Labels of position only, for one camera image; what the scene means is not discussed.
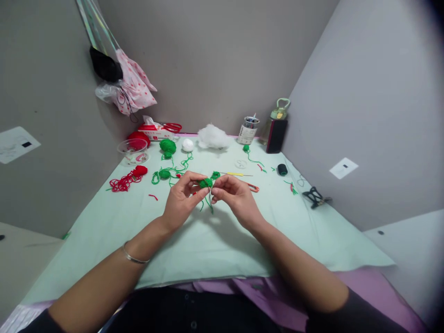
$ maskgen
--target sleeve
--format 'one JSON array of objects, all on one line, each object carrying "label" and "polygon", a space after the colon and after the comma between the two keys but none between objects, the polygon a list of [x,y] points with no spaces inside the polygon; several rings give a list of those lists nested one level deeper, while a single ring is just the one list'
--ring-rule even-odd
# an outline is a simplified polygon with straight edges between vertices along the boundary
[{"label": "sleeve", "polygon": [[338,311],[325,314],[308,310],[305,329],[307,333],[408,333],[350,288],[347,302]]},{"label": "sleeve", "polygon": [[22,329],[19,333],[65,333],[60,326],[52,319],[48,309],[44,310],[31,324]]}]

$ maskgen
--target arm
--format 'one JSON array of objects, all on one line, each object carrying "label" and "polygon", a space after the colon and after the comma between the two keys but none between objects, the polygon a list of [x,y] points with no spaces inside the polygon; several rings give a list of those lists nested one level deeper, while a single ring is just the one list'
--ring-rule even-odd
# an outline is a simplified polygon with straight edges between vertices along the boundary
[{"label": "arm", "polygon": [[[186,172],[171,188],[165,212],[154,219],[125,246],[128,254],[148,260],[179,229],[193,208],[208,194],[197,181],[206,176]],[[50,308],[54,321],[69,333],[97,332],[134,289],[146,265],[126,259],[121,248],[111,253]]]},{"label": "arm", "polygon": [[216,180],[211,192],[212,203],[223,200],[230,206],[240,224],[268,251],[284,279],[301,296],[309,315],[307,332],[407,333],[265,221],[246,183],[225,175]]},{"label": "arm", "polygon": [[245,182],[225,175],[216,180],[211,193],[213,204],[223,200],[230,206],[240,224],[273,257],[286,282],[308,307],[328,313],[345,304],[348,287],[262,217]]}]

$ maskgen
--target smartphone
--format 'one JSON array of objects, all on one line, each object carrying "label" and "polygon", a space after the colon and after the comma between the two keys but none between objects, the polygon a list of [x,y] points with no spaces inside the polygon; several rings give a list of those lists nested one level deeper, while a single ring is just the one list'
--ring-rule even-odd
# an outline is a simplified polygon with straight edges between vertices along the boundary
[{"label": "smartphone", "polygon": [[285,131],[287,130],[288,120],[273,120],[271,122],[270,134],[268,136],[267,153],[280,153],[284,143]]}]

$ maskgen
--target black binder clip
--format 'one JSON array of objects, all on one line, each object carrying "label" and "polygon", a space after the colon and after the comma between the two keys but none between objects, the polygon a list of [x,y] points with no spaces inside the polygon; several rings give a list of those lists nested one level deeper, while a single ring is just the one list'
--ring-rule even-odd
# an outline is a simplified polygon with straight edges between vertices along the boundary
[{"label": "black binder clip", "polygon": [[316,187],[312,187],[310,191],[302,193],[305,197],[307,197],[313,204],[311,205],[311,209],[315,209],[318,206],[321,206],[327,201],[332,201],[330,197],[323,197],[316,189]]}]

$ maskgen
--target black bag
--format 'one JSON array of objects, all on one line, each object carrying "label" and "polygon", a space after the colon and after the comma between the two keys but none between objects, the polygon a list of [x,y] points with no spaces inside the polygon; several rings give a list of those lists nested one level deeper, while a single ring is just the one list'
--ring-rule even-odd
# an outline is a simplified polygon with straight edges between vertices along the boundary
[{"label": "black bag", "polygon": [[108,82],[117,82],[123,79],[122,67],[113,58],[97,51],[94,47],[90,47],[89,54],[92,60],[94,72]]}]

